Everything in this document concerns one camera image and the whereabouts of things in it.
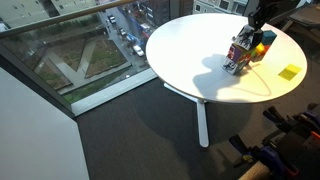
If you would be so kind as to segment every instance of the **window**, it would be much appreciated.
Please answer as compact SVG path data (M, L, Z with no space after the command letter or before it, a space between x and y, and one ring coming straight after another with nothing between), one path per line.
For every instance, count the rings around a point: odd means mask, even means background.
M228 7L229 7L229 2L228 1L221 1L220 2L220 5L219 5L220 8L222 9L225 9L225 10L228 10Z
M236 7L236 13L243 14L246 6L243 4L238 4Z
M200 11L201 7L200 5L196 5L196 11Z

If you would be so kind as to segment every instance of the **colorful block stack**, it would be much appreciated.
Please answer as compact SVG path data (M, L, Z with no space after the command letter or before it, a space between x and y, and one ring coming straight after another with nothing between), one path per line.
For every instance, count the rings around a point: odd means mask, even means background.
M252 28L250 28L250 26L245 26L229 48L223 69L230 74L238 73L250 61L261 61L277 37L271 30L263 31L260 44L256 47L251 47L252 32L250 31L252 31Z
M254 49L252 52L252 62L258 62L263 59L263 57L266 55L268 52L271 44L273 41L276 39L277 35L271 31L264 31L261 43Z
M226 57L226 61L223 65L223 69L230 74L236 74L241 71L242 68L248 64L251 59L252 50L246 50L240 47L236 43L232 43Z

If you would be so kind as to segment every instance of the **building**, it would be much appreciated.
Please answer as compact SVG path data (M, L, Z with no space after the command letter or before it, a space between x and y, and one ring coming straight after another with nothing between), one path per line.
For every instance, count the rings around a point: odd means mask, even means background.
M147 19L156 26L176 19L191 15L193 0L150 0L144 1L147 6Z
M15 28L92 6L93 0L6 1L0 6L0 18Z
M195 0L193 14L228 13L243 15L248 0Z

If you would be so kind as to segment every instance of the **white wall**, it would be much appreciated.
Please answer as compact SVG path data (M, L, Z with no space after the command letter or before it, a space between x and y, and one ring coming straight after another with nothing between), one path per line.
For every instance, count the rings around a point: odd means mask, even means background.
M0 179L88 180L77 124L0 68Z

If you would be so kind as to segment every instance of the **car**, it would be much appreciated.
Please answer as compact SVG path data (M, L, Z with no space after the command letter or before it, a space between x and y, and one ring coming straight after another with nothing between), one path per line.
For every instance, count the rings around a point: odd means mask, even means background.
M113 15L108 16L108 19L111 24L116 23L116 18Z
M127 32L123 28L119 28L119 32L120 32L121 36L127 35Z
M142 51L141 47L138 45L133 46L133 50L138 54L138 56L144 56L144 52Z

